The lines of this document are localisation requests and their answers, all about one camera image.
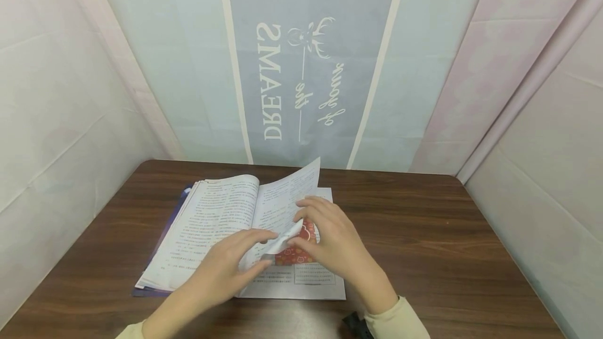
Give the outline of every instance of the gray banner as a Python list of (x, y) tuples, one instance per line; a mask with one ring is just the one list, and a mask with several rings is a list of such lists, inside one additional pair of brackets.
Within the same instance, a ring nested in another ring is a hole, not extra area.
[(345, 168), (392, 0), (230, 0), (255, 164)]

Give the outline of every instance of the desk surface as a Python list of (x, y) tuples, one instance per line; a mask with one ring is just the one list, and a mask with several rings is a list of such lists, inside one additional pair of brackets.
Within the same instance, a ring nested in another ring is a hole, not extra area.
[[(180, 192), (245, 173), (262, 183), (294, 168), (147, 161), (115, 194), (1, 338), (111, 339), (162, 298), (132, 298)], [(369, 252), (433, 339), (562, 339), (551, 316), (459, 181), (449, 176), (323, 169), (320, 186), (348, 213)], [(348, 301), (233, 299), (185, 338), (351, 338)]]

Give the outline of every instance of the stack of papers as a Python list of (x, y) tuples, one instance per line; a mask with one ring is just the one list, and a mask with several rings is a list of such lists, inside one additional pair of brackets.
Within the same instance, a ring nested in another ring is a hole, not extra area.
[[(261, 259), (288, 248), (302, 221), (293, 222), (295, 202), (307, 195), (332, 201), (330, 188), (318, 188), (320, 158), (292, 175), (260, 185), (251, 175), (201, 180), (185, 190), (182, 206), (168, 221), (156, 252), (135, 286), (135, 296), (174, 291), (197, 269), (209, 249), (242, 229), (260, 228), (278, 233), (277, 239), (257, 244), (241, 260), (249, 269)], [(315, 229), (320, 241), (318, 229)], [(239, 298), (345, 300), (344, 282), (318, 263), (273, 265), (238, 295)]]

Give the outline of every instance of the sleeve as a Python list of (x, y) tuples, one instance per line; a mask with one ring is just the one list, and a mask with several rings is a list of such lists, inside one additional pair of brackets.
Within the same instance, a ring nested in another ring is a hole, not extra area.
[(142, 322), (126, 327), (116, 339), (144, 339), (142, 336)]
[(425, 326), (405, 298), (381, 314), (366, 314), (366, 326), (375, 339), (429, 339)]

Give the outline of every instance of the book page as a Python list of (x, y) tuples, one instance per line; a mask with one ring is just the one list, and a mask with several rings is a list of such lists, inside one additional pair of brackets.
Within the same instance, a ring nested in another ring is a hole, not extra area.
[[(330, 188), (318, 188), (317, 196), (333, 201)], [(262, 272), (239, 298), (345, 300), (344, 280), (318, 263), (271, 266)]]
[(172, 290), (188, 280), (215, 243), (251, 228), (258, 188), (249, 175), (199, 182), (142, 281)]
[(276, 232), (279, 236), (266, 244), (255, 245), (246, 256), (247, 267), (265, 253), (278, 254), (285, 250), (286, 241), (300, 232), (302, 220), (293, 222), (295, 213), (300, 209), (295, 202), (316, 193), (319, 175), (320, 157), (290, 176), (259, 187), (251, 226)]

